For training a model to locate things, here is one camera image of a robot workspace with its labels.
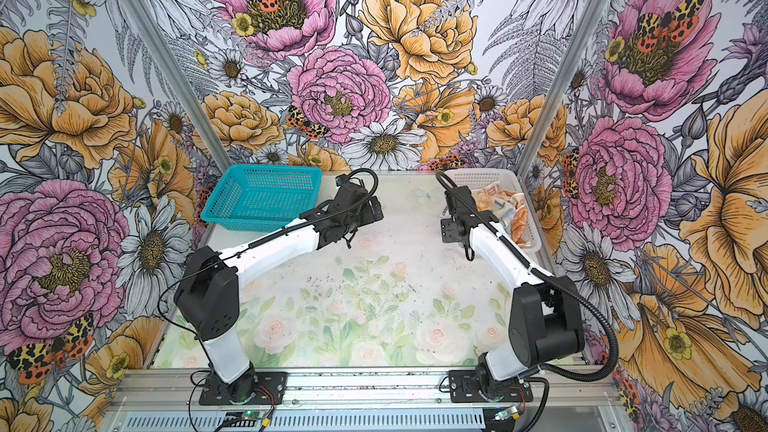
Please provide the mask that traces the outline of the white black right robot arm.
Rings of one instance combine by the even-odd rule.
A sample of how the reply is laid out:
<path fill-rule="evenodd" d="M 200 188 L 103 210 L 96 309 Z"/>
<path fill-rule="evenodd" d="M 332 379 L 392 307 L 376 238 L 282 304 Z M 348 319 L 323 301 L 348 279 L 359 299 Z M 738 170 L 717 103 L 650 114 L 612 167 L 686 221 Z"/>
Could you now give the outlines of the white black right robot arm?
<path fill-rule="evenodd" d="M 469 261 L 482 257 L 512 292 L 508 339 L 476 366 L 480 392 L 499 400 L 545 364 L 584 349 L 581 306 L 574 284 L 539 270 L 491 212 L 477 209 L 468 187 L 444 188 L 449 216 L 441 221 L 442 240 L 462 244 Z"/>

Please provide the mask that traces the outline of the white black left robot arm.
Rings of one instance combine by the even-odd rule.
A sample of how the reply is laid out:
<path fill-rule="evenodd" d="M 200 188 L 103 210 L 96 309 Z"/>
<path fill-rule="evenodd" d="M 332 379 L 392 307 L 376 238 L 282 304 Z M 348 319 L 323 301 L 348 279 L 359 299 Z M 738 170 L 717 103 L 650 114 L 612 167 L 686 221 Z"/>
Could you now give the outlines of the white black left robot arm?
<path fill-rule="evenodd" d="M 253 242 L 225 251 L 204 246 L 187 260 L 174 304 L 201 343 L 218 395 L 234 404 L 257 394 L 258 379 L 239 339 L 241 293 L 264 273 L 340 241 L 383 219 L 378 175 L 359 168 L 336 177 L 336 194 Z"/>

